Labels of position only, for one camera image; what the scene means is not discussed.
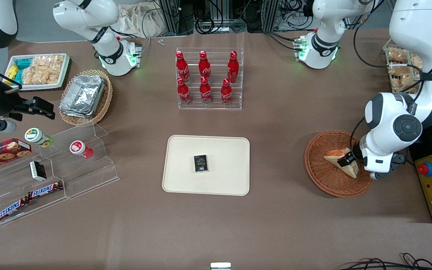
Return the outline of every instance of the red emergency stop button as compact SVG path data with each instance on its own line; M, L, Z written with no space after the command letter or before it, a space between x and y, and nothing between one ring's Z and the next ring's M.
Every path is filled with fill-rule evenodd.
M432 165L429 162L419 164L418 173L422 176L432 176Z

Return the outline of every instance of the brown tablecloth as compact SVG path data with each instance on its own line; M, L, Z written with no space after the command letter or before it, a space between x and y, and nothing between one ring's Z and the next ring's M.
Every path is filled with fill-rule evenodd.
M379 53L387 29L359 34L361 55L384 63ZM432 261L432 224L409 165L376 181L364 195L346 199L326 195L305 171L303 153L315 134L351 131L367 100L390 90L385 69L356 58L352 31L324 70L295 62L289 49L263 34L194 34L164 38L165 46L157 40L141 68L110 77L114 96L100 124L109 132L106 150L121 179L0 227L0 270L190 270L208 269L216 261L229 261L235 270L337 269L368 257L401 262L400 252ZM180 111L177 47L244 48L243 110ZM101 69L89 42L16 42L9 52L68 53L71 77ZM56 109L61 93L22 96L41 96ZM18 138L32 126L47 134L71 127L59 116L48 121L25 115L18 125L12 135ZM363 126L357 135L365 132ZM174 134L247 138L249 194L164 192L166 144ZM0 142L8 137L0 135Z

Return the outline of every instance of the round wicker basket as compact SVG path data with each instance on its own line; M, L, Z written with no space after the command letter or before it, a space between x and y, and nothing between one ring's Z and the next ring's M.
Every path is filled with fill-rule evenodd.
M113 86L111 85L111 82L110 82L110 79L108 78L108 76L106 74L104 74L104 72L101 72L99 70L86 70L86 71L79 73L78 75L89 75L89 76L98 75L101 78L104 78L106 80L106 84L104 85L104 89L103 89L103 94L101 94L101 99L99 100L99 104L98 104L98 107L96 109L96 114L94 115L93 118L82 118L82 117L74 117L74 116L65 115L64 113L62 113L60 111L60 115L66 123L69 123L72 125L82 125L82 124L87 123L91 120L94 123L98 123L99 121L101 121L101 119L103 119L103 116L106 114L106 112L110 108L111 99L113 97ZM68 91L69 85L71 85L71 83L76 78L76 76L73 77L70 80L70 82L66 85L64 92L63 92L63 95L61 97L61 101L65 97L65 95Z
M372 185L369 172L358 162L359 172L356 179L324 159L327 152L348 147L351 135L340 130L328 130L317 134L307 144L304 164L314 183L326 193L340 198L356 197ZM353 144L358 138L353 137Z

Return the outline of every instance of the red cookie box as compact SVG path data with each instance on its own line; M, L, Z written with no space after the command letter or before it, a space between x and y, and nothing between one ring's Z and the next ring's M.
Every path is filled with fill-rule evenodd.
M31 146L16 138L0 143L0 165L31 155Z

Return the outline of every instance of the coca-cola bottle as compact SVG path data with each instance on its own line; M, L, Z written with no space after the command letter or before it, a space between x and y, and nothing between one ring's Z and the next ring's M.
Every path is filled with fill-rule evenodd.
M209 105L213 102L211 98L211 86L208 84L206 77L201 77L201 85L199 86L199 92L201 92L202 103Z
M232 51L229 54L228 62L228 79L233 84L238 79L238 72L240 71L240 64L238 63L238 53Z
M206 77L208 82L211 82L211 64L206 58L206 52L199 52L199 74L201 77Z
M180 96L182 104L191 104L191 96L189 94L188 86L185 84L185 80L181 77L178 78L178 95Z
M191 80L189 76L189 66L186 62L185 57L183 57L182 51L176 52L176 68L178 69L178 74L183 80L188 83Z
M221 87L221 102L224 106L230 106L231 105L231 96L233 95L233 89L230 85L229 79L223 80L223 87Z

